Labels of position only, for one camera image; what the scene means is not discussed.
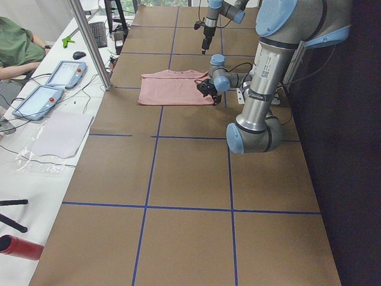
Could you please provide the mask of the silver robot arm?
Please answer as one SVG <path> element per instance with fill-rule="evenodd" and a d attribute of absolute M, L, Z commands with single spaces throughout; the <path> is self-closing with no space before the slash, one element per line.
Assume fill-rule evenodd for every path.
<path fill-rule="evenodd" d="M 252 70 L 232 73 L 223 55 L 211 57 L 209 78 L 196 84 L 203 96 L 218 104 L 221 92 L 239 88 L 245 97 L 243 111 L 226 129 L 232 152 L 264 153 L 279 146 L 283 129 L 270 104 L 295 51 L 301 42 L 322 48 L 345 41 L 351 10 L 352 1 L 263 1 L 255 22 L 260 53 Z"/>
<path fill-rule="evenodd" d="M 202 54 L 209 50 L 213 37 L 215 36 L 217 22 L 220 16 L 228 18 L 234 23 L 241 24 L 245 16 L 245 8 L 248 1 L 235 1 L 229 4 L 226 1 L 208 1 L 207 15 L 194 24 L 194 29 L 202 27 L 204 39 L 202 41 Z"/>

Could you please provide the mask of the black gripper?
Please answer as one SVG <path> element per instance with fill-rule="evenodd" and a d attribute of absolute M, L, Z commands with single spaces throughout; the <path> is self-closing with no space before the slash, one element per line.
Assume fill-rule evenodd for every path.
<path fill-rule="evenodd" d="M 202 54 L 205 54 L 207 50 L 210 48 L 210 42 L 214 37 L 216 32 L 215 27 L 204 26 L 204 40 L 202 41 Z"/>
<path fill-rule="evenodd" d="M 221 95 L 218 94 L 216 87 L 211 83 L 210 79 L 196 80 L 196 88 L 203 94 L 203 97 L 211 96 L 213 99 L 213 106 L 221 103 Z"/>

